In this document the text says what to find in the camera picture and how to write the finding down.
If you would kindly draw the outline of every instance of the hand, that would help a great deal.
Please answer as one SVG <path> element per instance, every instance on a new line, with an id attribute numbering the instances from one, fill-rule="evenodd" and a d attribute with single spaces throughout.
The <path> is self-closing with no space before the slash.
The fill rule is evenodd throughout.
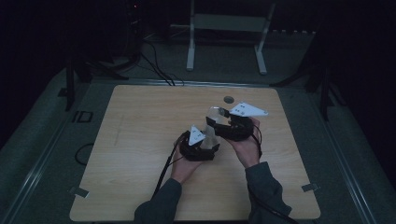
<path id="1" fill-rule="evenodd" d="M 198 166 L 203 163 L 202 161 L 188 161 L 186 158 L 182 157 L 183 156 L 180 153 L 180 145 L 178 145 L 174 155 L 174 163 L 172 164 L 171 178 L 175 179 L 181 185 L 184 184 Z"/>
<path id="2" fill-rule="evenodd" d="M 257 119 L 251 118 L 251 120 L 257 128 L 260 128 L 260 122 Z M 260 139 L 259 130 L 257 128 L 254 128 L 253 134 L 256 136 L 257 139 Z M 233 146 L 236 156 L 245 168 L 249 168 L 250 166 L 260 163 L 260 146 L 257 145 L 257 142 L 253 139 L 252 136 L 250 136 L 247 140 L 240 142 L 235 142 L 230 139 L 225 140 L 230 143 L 231 146 Z"/>

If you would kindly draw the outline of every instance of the wooden tabletop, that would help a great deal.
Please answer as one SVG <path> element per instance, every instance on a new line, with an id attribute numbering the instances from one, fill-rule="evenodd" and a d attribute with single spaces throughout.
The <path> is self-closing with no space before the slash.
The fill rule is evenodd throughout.
<path id="1" fill-rule="evenodd" d="M 226 104 L 232 96 L 233 104 Z M 309 180 L 273 89 L 224 87 L 117 86 L 97 135 L 70 212 L 75 221 L 134 219 L 136 207 L 151 198 L 173 143 L 194 124 L 205 129 L 210 106 L 231 109 L 241 101 L 269 112 L 257 117 L 262 130 L 262 158 L 284 188 L 293 218 L 320 216 Z M 164 178 L 169 177 L 171 167 Z M 250 212 L 247 181 L 232 147 L 221 141 L 213 161 L 205 161 L 183 185 L 176 220 L 246 220 Z"/>

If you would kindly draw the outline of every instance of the white metal frame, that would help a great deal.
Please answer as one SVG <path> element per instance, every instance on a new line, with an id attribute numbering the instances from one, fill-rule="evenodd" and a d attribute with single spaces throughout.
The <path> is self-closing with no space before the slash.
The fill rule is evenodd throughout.
<path id="1" fill-rule="evenodd" d="M 187 56 L 187 71 L 194 68 L 195 55 L 195 29 L 214 29 L 214 30 L 231 30 L 231 31 L 249 31 L 261 32 L 262 37 L 258 45 L 254 47 L 256 53 L 257 64 L 260 74 L 266 75 L 264 58 L 262 57 L 262 47 L 264 46 L 265 37 L 268 34 L 268 28 L 274 15 L 276 4 L 270 6 L 268 15 L 264 17 L 246 17 L 246 16 L 224 16 L 211 14 L 195 14 L 194 0 L 191 0 L 191 16 L 190 16 L 190 45 Z"/>

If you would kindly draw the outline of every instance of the gray tape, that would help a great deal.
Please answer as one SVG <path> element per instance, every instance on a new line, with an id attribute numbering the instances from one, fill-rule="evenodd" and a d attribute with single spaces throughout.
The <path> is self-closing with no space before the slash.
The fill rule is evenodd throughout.
<path id="1" fill-rule="evenodd" d="M 304 192 L 307 192 L 309 190 L 315 191 L 317 189 L 320 189 L 320 186 L 317 184 L 307 184 L 307 185 L 302 186 L 301 188 L 303 189 Z"/>
<path id="2" fill-rule="evenodd" d="M 78 195 L 78 196 L 83 197 L 83 198 L 87 198 L 88 195 L 90 194 L 89 191 L 87 191 L 85 189 L 81 189 L 81 188 L 76 188 L 76 187 L 71 188 L 69 190 L 69 193 L 73 194 L 73 195 Z"/>

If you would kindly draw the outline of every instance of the forearm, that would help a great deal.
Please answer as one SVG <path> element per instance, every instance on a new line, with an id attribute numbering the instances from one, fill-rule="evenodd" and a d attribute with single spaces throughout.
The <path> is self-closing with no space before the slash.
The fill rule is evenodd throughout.
<path id="1" fill-rule="evenodd" d="M 150 201 L 142 203 L 136 209 L 134 224 L 173 223 L 180 196 L 180 183 L 175 179 L 168 179 Z"/>
<path id="2" fill-rule="evenodd" d="M 284 223 L 283 219 L 260 206 L 265 203 L 276 211 L 288 215 L 291 208 L 282 200 L 282 186 L 273 178 L 267 162 L 246 169 L 247 185 L 251 191 L 249 223 Z"/>

